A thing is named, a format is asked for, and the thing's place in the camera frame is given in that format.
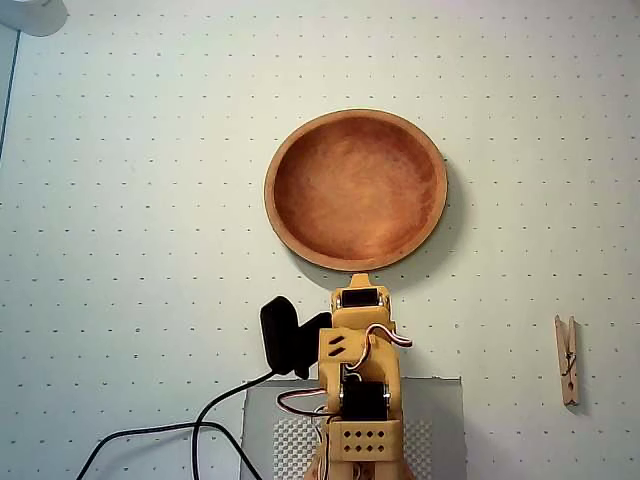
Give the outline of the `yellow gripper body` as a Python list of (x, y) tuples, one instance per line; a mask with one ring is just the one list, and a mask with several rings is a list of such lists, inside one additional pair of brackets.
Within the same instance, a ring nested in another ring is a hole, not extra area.
[(390, 292), (386, 287), (369, 286), (339, 288), (331, 295), (331, 326), (366, 330), (372, 324), (381, 324), (391, 330)]

